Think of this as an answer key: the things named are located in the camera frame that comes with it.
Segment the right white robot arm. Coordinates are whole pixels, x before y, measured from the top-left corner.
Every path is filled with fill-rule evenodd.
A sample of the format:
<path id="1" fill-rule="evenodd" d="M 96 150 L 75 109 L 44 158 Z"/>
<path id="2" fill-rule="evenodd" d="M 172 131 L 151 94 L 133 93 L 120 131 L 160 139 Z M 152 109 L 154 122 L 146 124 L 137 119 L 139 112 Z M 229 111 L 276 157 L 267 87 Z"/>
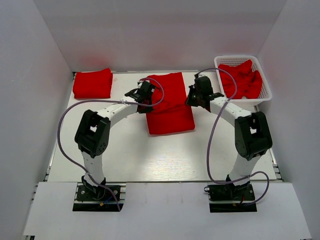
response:
<path id="1" fill-rule="evenodd" d="M 214 93 L 211 80 L 197 74 L 194 76 L 194 84 L 189 86 L 186 105 L 202 107 L 217 115 L 207 144 L 207 174 L 213 183 L 227 185 L 225 192 L 229 198 L 238 199 L 243 195 L 243 186 L 250 182 L 250 177 L 262 173 L 253 172 L 253 169 L 273 145 L 266 115 L 261 111 L 248 111 L 231 103 L 222 93 Z M 234 146 L 237 151 L 233 168 L 224 181 L 215 180 L 210 173 L 210 149 L 219 119 L 224 119 L 234 127 Z"/>

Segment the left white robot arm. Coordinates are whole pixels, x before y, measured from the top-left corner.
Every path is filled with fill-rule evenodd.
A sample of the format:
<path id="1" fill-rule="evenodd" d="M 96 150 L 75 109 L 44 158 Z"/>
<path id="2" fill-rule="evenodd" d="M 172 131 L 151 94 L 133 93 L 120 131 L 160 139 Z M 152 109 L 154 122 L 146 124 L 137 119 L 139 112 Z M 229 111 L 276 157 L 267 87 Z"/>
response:
<path id="1" fill-rule="evenodd" d="M 153 111 L 151 105 L 155 89 L 155 85 L 143 81 L 138 84 L 138 88 L 127 92 L 119 102 L 99 111 L 86 110 L 83 113 L 74 140 L 87 170 L 81 179 L 82 184 L 94 199 L 99 200 L 106 193 L 102 154 L 107 149 L 111 128 L 129 115 Z"/>

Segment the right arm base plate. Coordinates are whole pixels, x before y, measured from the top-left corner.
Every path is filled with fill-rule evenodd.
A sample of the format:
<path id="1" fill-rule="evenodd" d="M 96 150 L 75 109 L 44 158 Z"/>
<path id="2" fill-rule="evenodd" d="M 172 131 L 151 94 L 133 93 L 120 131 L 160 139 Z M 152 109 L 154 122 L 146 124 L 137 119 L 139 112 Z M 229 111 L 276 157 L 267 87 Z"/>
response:
<path id="1" fill-rule="evenodd" d="M 210 213 L 257 212 L 256 203 L 252 203 L 256 197 L 250 182 L 237 186 L 232 183 L 210 184 L 203 190 L 208 194 Z"/>

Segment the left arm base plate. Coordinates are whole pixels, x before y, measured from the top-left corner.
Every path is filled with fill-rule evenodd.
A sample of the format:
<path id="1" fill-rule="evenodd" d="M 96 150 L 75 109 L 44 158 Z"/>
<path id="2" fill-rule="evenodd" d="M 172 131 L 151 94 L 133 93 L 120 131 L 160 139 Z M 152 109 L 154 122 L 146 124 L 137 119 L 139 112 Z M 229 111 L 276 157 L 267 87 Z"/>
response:
<path id="1" fill-rule="evenodd" d="M 113 191 L 120 210 L 125 203 L 126 185 L 111 184 L 108 187 Z M 74 202 L 72 207 L 73 212 L 118 212 L 118 205 L 112 194 L 103 189 L 102 193 L 95 195 L 87 189 L 83 184 L 78 184 L 75 191 Z"/>

